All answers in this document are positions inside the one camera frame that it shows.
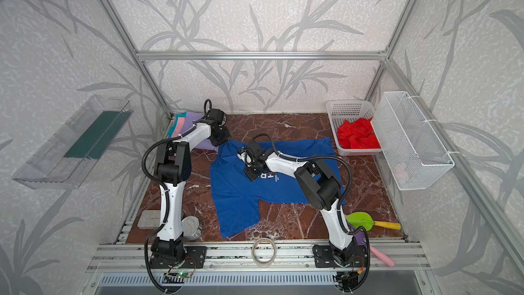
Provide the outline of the blue printed t shirt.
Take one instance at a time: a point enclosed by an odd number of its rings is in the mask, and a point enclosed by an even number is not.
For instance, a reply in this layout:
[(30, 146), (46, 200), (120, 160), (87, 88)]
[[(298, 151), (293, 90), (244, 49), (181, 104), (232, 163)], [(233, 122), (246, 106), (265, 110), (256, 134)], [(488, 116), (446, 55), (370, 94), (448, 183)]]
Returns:
[(222, 144), (210, 167), (212, 197), (223, 238), (235, 236), (261, 220), (260, 200), (307, 203), (297, 180), (290, 176), (267, 173), (250, 181), (244, 173), (245, 163), (237, 157), (244, 146), (235, 140)]

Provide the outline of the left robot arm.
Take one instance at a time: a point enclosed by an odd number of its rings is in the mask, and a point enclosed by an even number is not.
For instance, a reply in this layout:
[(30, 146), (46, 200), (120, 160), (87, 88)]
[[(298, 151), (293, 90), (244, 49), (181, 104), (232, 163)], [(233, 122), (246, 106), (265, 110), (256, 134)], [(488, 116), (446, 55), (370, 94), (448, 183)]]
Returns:
[(155, 143), (148, 151), (157, 150), (154, 174), (144, 174), (159, 184), (162, 194), (160, 226), (154, 233), (151, 252), (159, 258), (180, 262), (186, 257), (183, 244), (181, 205), (186, 181), (192, 172), (191, 152), (202, 141), (210, 140), (218, 147), (231, 134), (225, 125), (211, 120), (199, 120), (182, 134)]

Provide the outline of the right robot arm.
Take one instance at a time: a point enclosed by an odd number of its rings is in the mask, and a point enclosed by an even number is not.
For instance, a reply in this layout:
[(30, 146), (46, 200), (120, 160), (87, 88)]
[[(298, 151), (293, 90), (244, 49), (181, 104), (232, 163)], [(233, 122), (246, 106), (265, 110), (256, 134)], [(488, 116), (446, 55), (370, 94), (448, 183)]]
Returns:
[(358, 232), (349, 227), (342, 211), (345, 188), (325, 162), (326, 159), (337, 160), (336, 157), (297, 158), (275, 153), (255, 157), (247, 152), (237, 157), (246, 164), (244, 172), (252, 181), (266, 172), (295, 178), (309, 204), (322, 214), (334, 260), (339, 266), (349, 264), (358, 245)]

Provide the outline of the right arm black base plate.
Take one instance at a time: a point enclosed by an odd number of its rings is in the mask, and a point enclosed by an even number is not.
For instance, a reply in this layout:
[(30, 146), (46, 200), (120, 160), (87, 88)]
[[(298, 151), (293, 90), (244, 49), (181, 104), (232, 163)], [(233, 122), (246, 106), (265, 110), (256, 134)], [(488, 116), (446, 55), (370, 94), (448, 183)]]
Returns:
[(368, 253), (365, 246), (358, 245), (352, 257), (346, 264), (340, 264), (335, 260), (333, 250), (329, 245), (314, 244), (312, 247), (315, 267), (318, 269), (327, 268), (361, 268), (365, 266), (364, 259)]

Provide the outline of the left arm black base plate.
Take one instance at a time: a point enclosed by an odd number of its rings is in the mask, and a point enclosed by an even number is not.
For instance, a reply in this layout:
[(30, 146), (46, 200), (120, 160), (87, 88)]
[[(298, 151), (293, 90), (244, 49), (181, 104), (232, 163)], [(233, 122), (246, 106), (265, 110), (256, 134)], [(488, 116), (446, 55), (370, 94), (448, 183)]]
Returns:
[(202, 269), (206, 260), (206, 246), (189, 246), (176, 254), (161, 253), (151, 254), (149, 264), (151, 269), (167, 269), (170, 267), (182, 269)]

